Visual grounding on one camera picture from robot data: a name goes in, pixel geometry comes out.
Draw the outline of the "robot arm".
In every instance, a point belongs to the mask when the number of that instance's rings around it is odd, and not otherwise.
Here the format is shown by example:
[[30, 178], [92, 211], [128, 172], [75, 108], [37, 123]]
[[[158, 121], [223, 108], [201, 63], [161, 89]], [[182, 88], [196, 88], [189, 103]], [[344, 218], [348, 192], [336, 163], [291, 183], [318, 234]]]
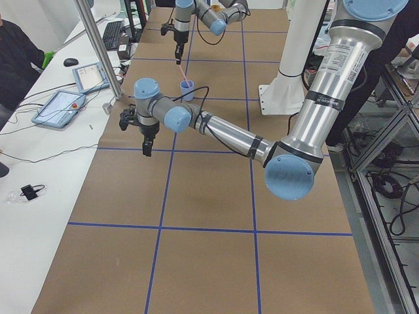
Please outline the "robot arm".
[[264, 167], [269, 191], [284, 200], [307, 195], [323, 161], [322, 147], [345, 101], [354, 89], [369, 53], [382, 46], [406, 1], [340, 1], [331, 23], [331, 41], [288, 134], [276, 142], [244, 130], [195, 104], [176, 103], [153, 78], [134, 84], [135, 117], [144, 136], [143, 153], [151, 155], [160, 127], [180, 133], [193, 128], [231, 151]]
[[220, 4], [224, 9], [215, 12], [207, 1], [175, 2], [174, 21], [169, 26], [176, 43], [174, 55], [177, 65], [181, 64], [184, 47], [189, 40], [192, 16], [196, 16], [215, 36], [220, 36], [229, 24], [241, 22], [251, 14], [247, 1], [220, 1]]

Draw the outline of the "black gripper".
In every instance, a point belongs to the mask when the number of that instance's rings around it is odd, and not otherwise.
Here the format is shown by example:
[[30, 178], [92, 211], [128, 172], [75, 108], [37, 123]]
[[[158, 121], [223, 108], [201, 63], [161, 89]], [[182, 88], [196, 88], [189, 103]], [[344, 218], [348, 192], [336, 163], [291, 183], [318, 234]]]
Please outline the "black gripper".
[[173, 39], [176, 42], [175, 62], [177, 65], [181, 65], [184, 47], [189, 40], [189, 32], [174, 29]]
[[146, 157], [152, 156], [153, 143], [157, 133], [160, 130], [160, 123], [154, 123], [152, 125], [140, 124], [139, 126], [141, 134], [143, 135], [142, 153]]

